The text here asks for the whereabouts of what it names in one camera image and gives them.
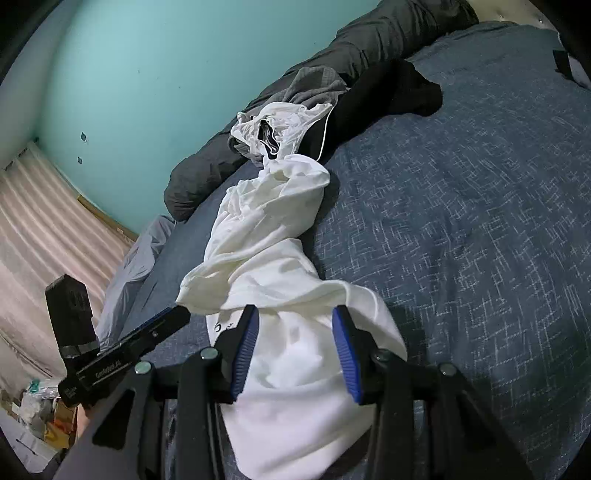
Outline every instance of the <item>mattress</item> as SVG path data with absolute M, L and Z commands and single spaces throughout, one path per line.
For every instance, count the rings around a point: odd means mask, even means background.
M 538 479 L 565 470 L 591 414 L 591 92 L 555 72 L 556 48 L 552 31 L 486 22 L 419 51 L 443 107 L 384 117 L 339 147 L 301 237 L 322 278 L 384 298 L 410 362 L 462 370 Z M 244 164 L 176 226 L 123 335 L 174 304 L 226 189 L 257 173 Z M 146 359 L 181 362 L 207 342 L 193 316 Z M 225 448 L 227 477 L 243 478 Z M 363 478 L 365 450 L 362 438 L 325 478 Z

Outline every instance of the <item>curtain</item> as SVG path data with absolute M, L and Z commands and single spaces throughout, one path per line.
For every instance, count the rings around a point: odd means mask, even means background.
M 47 285 L 64 273 L 80 280 L 98 317 L 130 246 L 76 196 L 31 142 L 0 171 L 0 388 L 12 395 L 33 378 L 66 373 L 47 311 Z

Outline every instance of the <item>bed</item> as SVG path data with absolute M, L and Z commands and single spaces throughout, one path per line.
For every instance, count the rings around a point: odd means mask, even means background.
M 383 297 L 410 362 L 455 363 L 535 477 L 558 478 L 590 429 L 591 92 L 556 72 L 555 31 L 471 23 L 409 58 L 441 86 L 443 107 L 386 116 L 341 145 L 301 240 L 321 278 Z M 203 261 L 226 189 L 258 174 L 232 165 L 175 226 L 122 335 L 174 304 Z M 174 364 L 208 343 L 193 316 L 147 359 Z M 363 478 L 366 442 L 324 478 Z M 227 477 L 244 478 L 225 446 Z

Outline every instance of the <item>gray fabric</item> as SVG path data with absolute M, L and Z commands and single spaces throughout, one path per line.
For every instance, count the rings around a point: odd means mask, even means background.
M 591 419 L 591 92 L 555 72 L 557 46 L 551 31 L 490 22 L 421 50 L 411 60 L 443 106 L 341 145 L 301 238 L 321 277 L 384 298 L 411 362 L 459 366 L 538 479 L 565 470 Z M 226 189 L 257 174 L 246 163 L 177 227 L 124 333 L 174 304 Z M 147 358 L 172 364 L 205 345 L 193 316 Z M 242 479 L 225 448 L 227 477 Z M 365 448 L 325 478 L 363 478 Z
M 165 216 L 156 217 L 127 252 L 105 292 L 105 302 L 95 327 L 100 349 L 104 350 L 117 341 L 125 319 L 134 304 L 144 280 L 174 230 L 174 221 Z
M 319 103 L 336 105 L 339 96 L 347 91 L 347 84 L 334 69 L 329 67 L 302 67 L 298 70 L 291 84 L 280 92 L 271 95 L 262 105 L 246 111 L 248 118 L 257 116 L 265 105 L 273 102 L 288 102 L 312 108 Z M 250 148 L 230 136 L 230 150 L 237 151 L 250 159 L 257 167 L 262 167 L 262 155 L 250 152 Z
M 261 106 L 288 88 L 302 67 L 332 68 L 350 85 L 374 63 L 407 57 L 441 35 L 476 23 L 478 18 L 465 0 L 382 0 L 374 10 L 339 30 L 327 48 L 266 87 L 242 111 Z M 175 220 L 188 219 L 197 205 L 246 161 L 228 148 L 235 122 L 234 118 L 171 172 L 164 203 Z
M 350 86 L 370 65 L 406 58 L 441 35 L 477 23 L 474 10 L 464 0 L 384 0 L 341 28 L 328 47 L 286 74 L 303 66 L 327 66 Z

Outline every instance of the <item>white cloth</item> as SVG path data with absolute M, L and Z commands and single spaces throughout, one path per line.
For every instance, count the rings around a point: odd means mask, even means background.
M 560 33 L 558 34 L 558 41 L 564 47 L 564 44 L 562 43 L 562 38 L 560 37 Z M 585 69 L 576 58 L 574 58 L 568 52 L 567 54 L 569 57 L 570 74 L 573 76 L 573 80 L 576 83 L 578 83 L 581 87 L 588 88 L 591 90 L 591 80 L 589 80 L 587 72 L 585 72 Z
M 271 102 L 252 119 L 248 114 L 238 112 L 238 123 L 232 127 L 230 135 L 248 145 L 252 154 L 261 155 L 263 162 L 269 160 L 265 144 L 258 138 L 261 120 L 266 120 L 272 128 L 273 139 L 279 144 L 279 160 L 296 153 L 304 134 L 315 122 L 327 115 L 332 107 L 330 103 L 319 103 L 308 109 L 295 103 Z
M 318 478 L 372 423 L 373 407 L 357 406 L 342 378 L 335 306 L 347 305 L 357 326 L 406 359 L 383 300 L 320 280 L 295 239 L 312 226 L 329 180 L 323 166 L 295 154 L 265 161 L 258 178 L 229 188 L 204 261 L 178 295 L 178 304 L 207 315 L 212 344 L 246 304 L 259 308 L 244 391 L 222 406 L 238 468 L 253 480 Z

